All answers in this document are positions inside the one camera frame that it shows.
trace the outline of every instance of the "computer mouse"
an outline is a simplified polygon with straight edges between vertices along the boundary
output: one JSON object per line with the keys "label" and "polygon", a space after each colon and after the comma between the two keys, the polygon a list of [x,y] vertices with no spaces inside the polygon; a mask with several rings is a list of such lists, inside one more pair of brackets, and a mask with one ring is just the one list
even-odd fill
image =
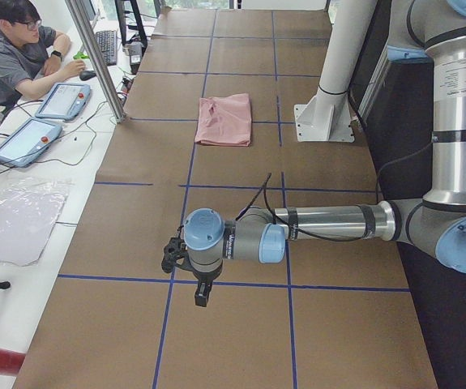
{"label": "computer mouse", "polygon": [[81,73],[79,73],[79,79],[81,79],[82,81],[87,81],[92,77],[96,77],[95,71],[81,71]]}

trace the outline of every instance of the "transparent plastic bag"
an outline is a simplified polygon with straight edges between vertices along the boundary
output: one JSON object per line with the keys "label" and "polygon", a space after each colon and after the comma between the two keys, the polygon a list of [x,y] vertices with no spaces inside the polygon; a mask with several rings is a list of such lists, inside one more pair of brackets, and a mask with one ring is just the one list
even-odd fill
{"label": "transparent plastic bag", "polygon": [[0,263],[35,263],[69,194],[67,182],[27,177],[0,194]]}

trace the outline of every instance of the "warning label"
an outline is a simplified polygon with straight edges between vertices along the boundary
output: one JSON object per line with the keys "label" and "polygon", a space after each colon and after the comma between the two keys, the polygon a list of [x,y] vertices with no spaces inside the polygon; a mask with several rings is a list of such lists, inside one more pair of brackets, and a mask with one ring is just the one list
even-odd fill
{"label": "warning label", "polygon": [[466,96],[466,58],[434,67],[434,101]]}

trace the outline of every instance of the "green object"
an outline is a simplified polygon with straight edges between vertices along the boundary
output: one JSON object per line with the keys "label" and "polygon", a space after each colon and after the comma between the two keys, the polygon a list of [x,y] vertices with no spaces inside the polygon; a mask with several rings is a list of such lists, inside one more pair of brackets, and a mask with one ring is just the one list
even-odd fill
{"label": "green object", "polygon": [[88,55],[85,54],[83,51],[79,51],[74,55],[74,59],[87,59]]}

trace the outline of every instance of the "gray shirt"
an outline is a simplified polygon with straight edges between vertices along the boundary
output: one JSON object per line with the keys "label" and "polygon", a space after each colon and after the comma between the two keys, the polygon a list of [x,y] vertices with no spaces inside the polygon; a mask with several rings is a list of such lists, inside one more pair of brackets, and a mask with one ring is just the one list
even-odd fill
{"label": "gray shirt", "polygon": [[40,39],[17,49],[0,31],[0,105],[12,106],[22,96],[15,90],[25,79],[34,79],[49,57],[47,48],[54,43],[56,31],[40,26]]}

